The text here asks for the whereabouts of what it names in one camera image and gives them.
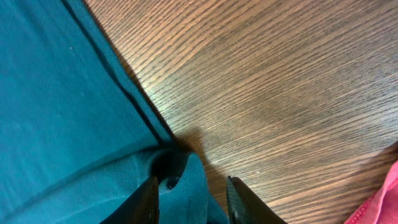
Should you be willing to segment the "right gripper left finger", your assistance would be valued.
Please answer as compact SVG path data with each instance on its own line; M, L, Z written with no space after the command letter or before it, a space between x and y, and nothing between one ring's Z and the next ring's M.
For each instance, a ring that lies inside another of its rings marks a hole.
M101 224L158 224L159 184L156 176L148 178Z

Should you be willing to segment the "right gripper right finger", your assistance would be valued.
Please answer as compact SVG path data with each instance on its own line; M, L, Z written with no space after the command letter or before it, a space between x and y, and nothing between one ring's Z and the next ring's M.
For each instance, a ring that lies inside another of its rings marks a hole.
M228 176L226 199L232 224L287 224L238 177Z

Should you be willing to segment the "blue polo shirt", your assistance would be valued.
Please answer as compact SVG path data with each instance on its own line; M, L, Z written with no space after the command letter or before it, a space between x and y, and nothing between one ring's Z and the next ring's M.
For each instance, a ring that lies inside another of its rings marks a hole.
M148 178L159 223L228 223L81 1L1 2L1 222L101 223Z

